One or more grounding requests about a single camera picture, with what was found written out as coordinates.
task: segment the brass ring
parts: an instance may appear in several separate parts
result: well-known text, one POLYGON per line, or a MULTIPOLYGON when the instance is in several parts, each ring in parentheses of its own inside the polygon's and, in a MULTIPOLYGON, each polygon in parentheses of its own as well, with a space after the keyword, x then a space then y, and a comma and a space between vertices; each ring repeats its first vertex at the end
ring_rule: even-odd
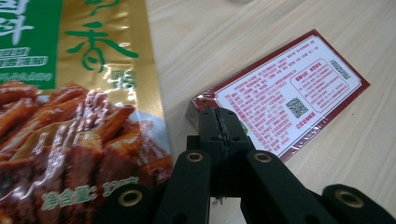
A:
POLYGON ((143 198, 142 192, 140 192, 137 189, 130 189, 130 190, 126 190, 121 194, 121 196, 119 197, 119 203, 124 207, 131 207, 142 201, 142 198, 143 198), (125 198, 129 194, 134 194, 135 197, 133 197, 132 200, 126 200, 125 198))
POLYGON ((187 155, 187 160, 192 162, 198 162, 204 159, 204 156, 201 153, 192 152, 187 155))
POLYGON ((259 162, 270 162, 272 160, 270 156, 262 152, 256 153, 254 159, 259 162))
POLYGON ((348 205, 349 207, 361 208, 364 206, 364 201, 360 197, 347 190, 338 189, 334 194, 338 201, 348 205))

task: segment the green panel on package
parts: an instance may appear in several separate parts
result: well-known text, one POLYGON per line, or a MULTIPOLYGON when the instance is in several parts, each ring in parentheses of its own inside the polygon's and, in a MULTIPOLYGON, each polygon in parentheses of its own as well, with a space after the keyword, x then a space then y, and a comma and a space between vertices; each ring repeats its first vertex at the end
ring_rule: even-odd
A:
POLYGON ((55 88, 61 9, 60 0, 0 1, 0 83, 55 88))

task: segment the tabletop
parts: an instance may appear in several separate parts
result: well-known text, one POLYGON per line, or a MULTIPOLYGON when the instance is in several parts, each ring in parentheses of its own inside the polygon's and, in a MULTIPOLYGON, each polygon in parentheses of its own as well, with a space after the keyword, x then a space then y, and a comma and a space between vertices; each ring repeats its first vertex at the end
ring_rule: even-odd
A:
MULTIPOLYGON (((197 130, 189 100, 318 30, 371 84, 286 162, 308 188, 344 184, 396 217, 396 1, 147 0, 174 158, 197 130)), ((209 223, 245 223, 237 199, 211 204, 209 223)))

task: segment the qr code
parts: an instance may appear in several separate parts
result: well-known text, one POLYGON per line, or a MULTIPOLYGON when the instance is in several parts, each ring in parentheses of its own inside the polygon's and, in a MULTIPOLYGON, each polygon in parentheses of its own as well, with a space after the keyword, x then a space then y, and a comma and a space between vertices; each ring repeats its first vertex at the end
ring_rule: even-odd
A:
POLYGON ((302 116, 306 111, 308 111, 308 108, 306 108, 303 102, 301 102, 301 100, 297 97, 293 98, 288 103, 286 103, 286 106, 297 119, 299 119, 300 116, 302 116))
POLYGON ((349 79, 350 78, 350 75, 346 72, 346 70, 344 70, 340 66, 340 64, 338 64, 338 62, 336 62, 335 60, 331 60, 330 63, 335 68, 335 70, 337 70, 341 74, 341 76, 343 76, 344 79, 349 79))

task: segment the dark red border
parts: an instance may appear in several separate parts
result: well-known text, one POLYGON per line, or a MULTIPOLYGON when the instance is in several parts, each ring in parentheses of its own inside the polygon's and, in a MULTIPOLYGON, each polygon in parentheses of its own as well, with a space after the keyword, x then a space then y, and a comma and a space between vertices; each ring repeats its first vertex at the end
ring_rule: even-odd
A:
POLYGON ((316 127, 312 128, 308 131, 304 136, 302 136, 292 147, 286 150, 284 154, 281 155, 280 159, 282 161, 288 160, 296 151, 298 151, 301 147, 303 147, 312 137, 314 137, 317 133, 320 132, 328 123, 330 123, 338 114, 341 113, 352 101, 354 101, 364 90, 366 90, 370 83, 368 83, 361 74, 356 71, 355 68, 352 67, 350 63, 348 63, 344 57, 341 56, 330 44, 329 42, 323 38, 323 36, 317 31, 312 30, 297 39, 291 41, 289 44, 285 45, 284 47, 272 52, 271 54, 259 59, 257 62, 249 65, 248 67, 240 70, 239 72, 233 74, 232 76, 228 77, 227 79, 221 81, 219 84, 211 87, 210 89, 196 95, 193 97, 192 103, 197 107, 199 110, 206 109, 208 107, 219 107, 216 102, 216 91, 223 89, 224 87, 232 84, 237 79, 245 76, 246 74, 250 73, 252 70, 256 69, 257 67, 267 63, 277 57, 278 55, 284 53, 285 51, 289 50, 290 48, 294 47, 295 45, 301 43, 302 41, 306 40, 310 36, 316 36, 320 38, 360 79, 361 79, 361 86, 358 87, 352 94, 350 94, 339 106, 337 106, 327 117, 323 118, 316 127))

